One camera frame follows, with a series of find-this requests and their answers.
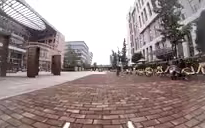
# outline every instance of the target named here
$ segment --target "glass canopy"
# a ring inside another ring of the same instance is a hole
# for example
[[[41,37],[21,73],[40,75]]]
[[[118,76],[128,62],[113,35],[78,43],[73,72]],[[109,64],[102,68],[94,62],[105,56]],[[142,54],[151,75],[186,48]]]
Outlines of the glass canopy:
[[[0,0],[0,8],[17,22],[35,29],[46,29],[45,23],[28,7],[17,0]]]

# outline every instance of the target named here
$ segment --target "stone pillar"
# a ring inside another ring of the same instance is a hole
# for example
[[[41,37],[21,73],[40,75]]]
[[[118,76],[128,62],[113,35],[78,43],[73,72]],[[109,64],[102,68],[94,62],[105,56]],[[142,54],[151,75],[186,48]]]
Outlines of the stone pillar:
[[[1,53],[0,76],[6,77],[10,36],[0,36],[0,38],[3,42],[2,50],[0,51]]]
[[[52,56],[51,72],[54,75],[61,75],[61,55]]]
[[[40,66],[39,58],[40,58],[40,48],[38,47],[38,48],[36,49],[36,57],[35,57],[36,76],[39,75],[39,66]]]
[[[40,48],[30,47],[27,54],[27,77],[34,78],[39,72]]]

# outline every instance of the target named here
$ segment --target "red brick paving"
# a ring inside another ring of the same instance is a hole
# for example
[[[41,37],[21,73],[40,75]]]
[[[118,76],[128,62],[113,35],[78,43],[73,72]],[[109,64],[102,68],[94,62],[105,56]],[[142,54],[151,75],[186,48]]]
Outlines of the red brick paving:
[[[0,100],[0,128],[205,128],[205,81],[92,75]]]

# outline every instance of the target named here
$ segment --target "sidewalk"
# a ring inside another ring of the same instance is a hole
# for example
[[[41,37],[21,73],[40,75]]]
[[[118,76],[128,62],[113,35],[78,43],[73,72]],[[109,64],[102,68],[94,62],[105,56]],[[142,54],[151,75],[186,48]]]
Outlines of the sidewalk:
[[[0,77],[0,99],[63,84],[92,74],[103,73],[62,72],[61,76],[53,76],[50,72],[40,72],[36,78],[27,78],[25,72],[9,73],[7,77]]]

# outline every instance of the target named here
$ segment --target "building facade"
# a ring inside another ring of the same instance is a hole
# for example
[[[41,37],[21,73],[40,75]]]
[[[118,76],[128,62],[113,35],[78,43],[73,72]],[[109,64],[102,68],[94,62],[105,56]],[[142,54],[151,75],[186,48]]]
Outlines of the building facade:
[[[93,61],[93,53],[92,52],[89,52],[89,63],[88,64],[92,64],[92,61]]]
[[[183,6],[181,22],[184,25],[193,23],[205,9],[205,0],[179,0],[179,2]],[[127,15],[130,59],[134,53],[141,52],[145,60],[151,62],[159,60],[157,54],[161,53],[160,51],[165,50],[165,54],[170,54],[172,51],[170,42],[161,42],[162,36],[158,31],[161,28],[160,19],[153,11],[154,5],[152,0],[136,0]],[[195,48],[195,30],[194,25],[191,30],[191,41],[184,42],[178,47],[179,56],[186,58],[198,53]]]
[[[61,58],[64,58],[64,45],[64,35],[60,32],[56,32],[56,34],[42,38],[37,42],[29,42],[27,47],[37,46],[40,48],[39,67],[41,70],[50,71],[53,55],[61,55]]]
[[[80,55],[80,59],[83,63],[89,64],[89,47],[84,41],[68,41],[65,43],[65,51],[67,51],[68,48],[75,50],[75,52]]]
[[[17,71],[22,68],[24,64],[24,58],[26,50],[22,44],[24,44],[24,38],[22,36],[12,34],[11,41],[8,50],[8,67],[9,71]],[[0,63],[1,63],[1,52],[2,52],[3,42],[0,40]]]
[[[0,0],[0,74],[2,76],[6,76],[8,70],[17,71],[27,68],[30,47],[40,48],[39,67],[50,71],[52,56],[63,57],[64,55],[64,42],[64,36],[33,10],[25,0]]]

